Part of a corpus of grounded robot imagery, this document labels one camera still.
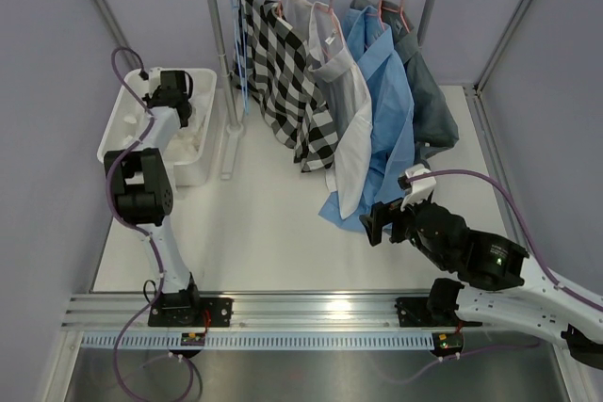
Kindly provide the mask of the black white checkered shirt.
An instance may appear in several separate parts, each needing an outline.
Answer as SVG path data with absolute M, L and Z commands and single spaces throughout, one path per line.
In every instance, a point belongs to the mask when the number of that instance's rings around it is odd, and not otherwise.
M 276 13 L 276 2 L 245 0 L 249 93 L 302 172 L 328 169 L 338 144 L 334 119 L 309 72 L 307 44 Z M 232 85 L 239 89 L 236 54 Z

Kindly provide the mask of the blue wire hanger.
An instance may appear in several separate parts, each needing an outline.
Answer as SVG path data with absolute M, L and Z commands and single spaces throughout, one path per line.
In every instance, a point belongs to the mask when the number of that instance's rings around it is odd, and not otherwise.
M 236 69 L 238 86 L 243 98 L 244 114 L 250 113 L 249 68 L 248 68 L 248 27 L 245 0 L 229 0 L 234 25 Z

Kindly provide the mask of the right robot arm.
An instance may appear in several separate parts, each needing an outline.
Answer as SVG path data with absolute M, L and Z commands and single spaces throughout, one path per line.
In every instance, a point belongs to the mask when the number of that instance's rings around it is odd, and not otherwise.
M 491 324 L 568 350 L 577 362 L 602 366 L 602 314 L 586 294 L 574 299 L 546 277 L 520 245 L 470 229 L 464 219 L 431 201 L 403 207 L 378 202 L 360 221 L 371 246 L 383 229 L 393 244 L 408 242 L 446 277 L 422 303 L 397 302 L 403 322 L 438 327 Z

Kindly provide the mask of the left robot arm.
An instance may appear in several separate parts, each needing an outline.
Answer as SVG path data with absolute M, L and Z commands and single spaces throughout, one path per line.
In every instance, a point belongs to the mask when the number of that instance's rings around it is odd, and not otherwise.
M 192 77 L 159 72 L 155 90 L 137 98 L 145 125 L 126 148 L 104 156 L 106 194 L 114 218 L 137 233 L 156 265 L 154 295 L 147 300 L 151 327 L 199 327 L 204 308 L 171 227 L 173 190 L 163 160 L 171 139 L 192 115 Z

